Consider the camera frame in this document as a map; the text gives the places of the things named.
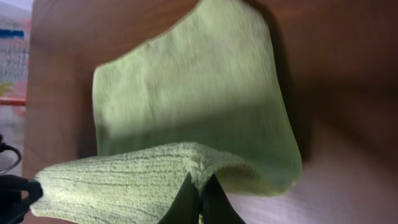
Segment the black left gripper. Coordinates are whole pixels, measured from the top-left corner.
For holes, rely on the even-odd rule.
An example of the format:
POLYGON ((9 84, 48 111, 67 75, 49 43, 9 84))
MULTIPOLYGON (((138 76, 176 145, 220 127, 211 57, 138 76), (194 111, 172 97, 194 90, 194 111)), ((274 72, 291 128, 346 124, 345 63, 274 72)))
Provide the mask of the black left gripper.
POLYGON ((43 196, 39 182, 15 175, 1 176, 1 224, 18 224, 43 196))

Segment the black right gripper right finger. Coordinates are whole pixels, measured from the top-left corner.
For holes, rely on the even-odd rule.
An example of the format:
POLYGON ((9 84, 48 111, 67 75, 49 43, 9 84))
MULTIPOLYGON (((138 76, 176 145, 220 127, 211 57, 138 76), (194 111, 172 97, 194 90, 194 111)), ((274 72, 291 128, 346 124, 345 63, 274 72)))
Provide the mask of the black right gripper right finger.
POLYGON ((212 175, 201 193, 204 224, 245 224, 230 204, 216 175, 212 175))

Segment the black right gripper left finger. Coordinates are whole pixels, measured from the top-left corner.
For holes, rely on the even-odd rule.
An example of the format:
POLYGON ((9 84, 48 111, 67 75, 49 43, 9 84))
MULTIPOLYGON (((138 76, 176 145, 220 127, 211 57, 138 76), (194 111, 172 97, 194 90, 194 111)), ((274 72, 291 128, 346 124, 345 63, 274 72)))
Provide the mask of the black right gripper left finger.
POLYGON ((167 213, 159 224, 198 224, 200 213, 200 196, 187 174, 167 213))

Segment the light green microfiber cloth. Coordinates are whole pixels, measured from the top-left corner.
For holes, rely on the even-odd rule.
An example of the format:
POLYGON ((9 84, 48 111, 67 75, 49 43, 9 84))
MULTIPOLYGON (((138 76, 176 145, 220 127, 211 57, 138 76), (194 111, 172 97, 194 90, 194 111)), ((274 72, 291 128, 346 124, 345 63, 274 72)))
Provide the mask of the light green microfiber cloth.
POLYGON ((170 30, 96 68, 98 153, 46 167, 37 217, 157 223, 186 176, 203 190, 279 195, 302 173, 267 22, 204 0, 170 30))

